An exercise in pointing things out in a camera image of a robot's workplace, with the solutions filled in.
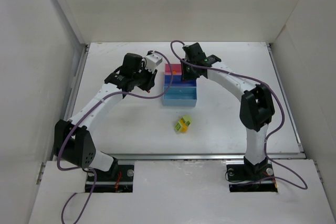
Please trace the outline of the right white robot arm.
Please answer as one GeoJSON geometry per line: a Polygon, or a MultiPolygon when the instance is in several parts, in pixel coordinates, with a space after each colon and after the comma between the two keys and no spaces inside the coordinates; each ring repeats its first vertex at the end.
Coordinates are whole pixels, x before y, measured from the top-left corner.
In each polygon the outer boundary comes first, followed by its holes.
{"type": "Polygon", "coordinates": [[[199,43],[184,45],[183,50],[182,80],[204,76],[221,85],[240,103],[239,118],[246,128],[247,147],[242,165],[227,165],[228,180],[244,182],[260,179],[268,165],[264,144],[268,125],[275,113],[269,89],[264,84],[239,77],[219,57],[207,56],[199,43]]]}

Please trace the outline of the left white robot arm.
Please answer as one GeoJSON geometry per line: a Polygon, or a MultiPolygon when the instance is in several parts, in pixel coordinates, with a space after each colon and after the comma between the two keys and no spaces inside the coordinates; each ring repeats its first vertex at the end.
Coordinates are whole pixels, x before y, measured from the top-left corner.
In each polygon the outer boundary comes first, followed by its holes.
{"type": "Polygon", "coordinates": [[[97,150],[92,133],[110,110],[135,87],[149,92],[155,85],[162,57],[154,52],[142,57],[127,53],[121,66],[110,73],[97,94],[77,114],[55,125],[54,155],[76,168],[95,169],[108,176],[117,171],[116,158],[97,150]]]}

